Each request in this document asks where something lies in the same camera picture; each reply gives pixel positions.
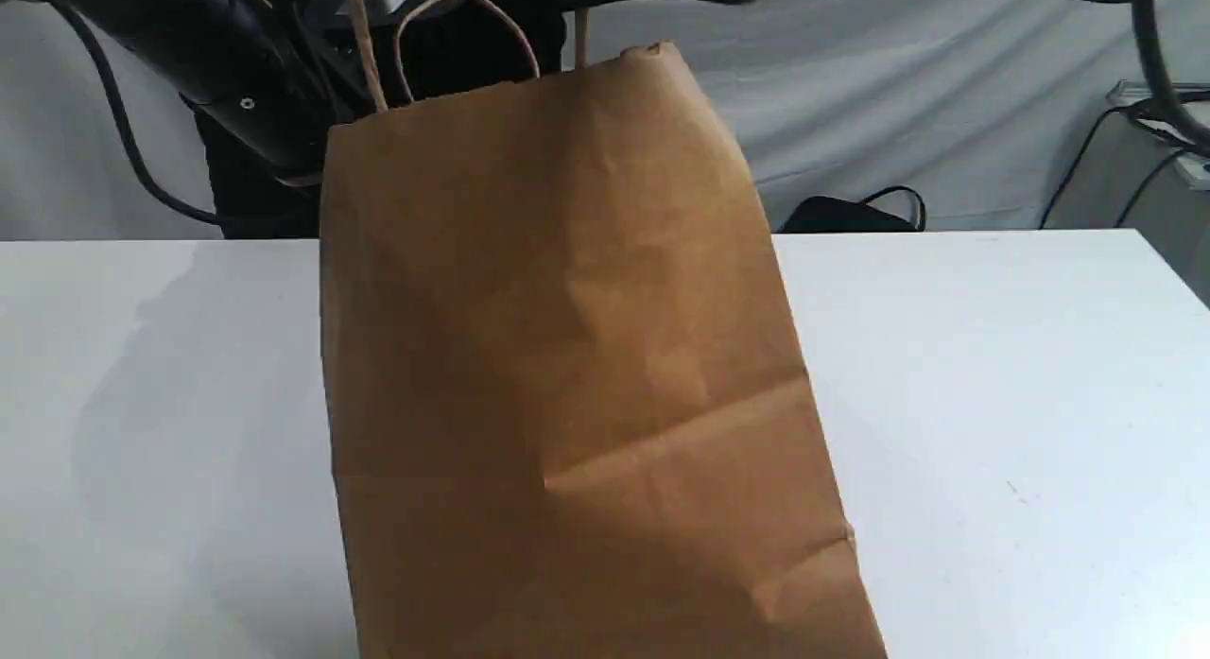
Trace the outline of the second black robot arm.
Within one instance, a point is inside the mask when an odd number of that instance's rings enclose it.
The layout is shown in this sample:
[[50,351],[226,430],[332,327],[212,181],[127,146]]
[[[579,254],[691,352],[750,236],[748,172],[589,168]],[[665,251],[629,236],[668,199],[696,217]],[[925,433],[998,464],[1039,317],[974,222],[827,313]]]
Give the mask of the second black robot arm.
[[332,36],[344,0],[22,1],[113,37],[282,183],[318,183],[328,131],[374,106],[351,36]]

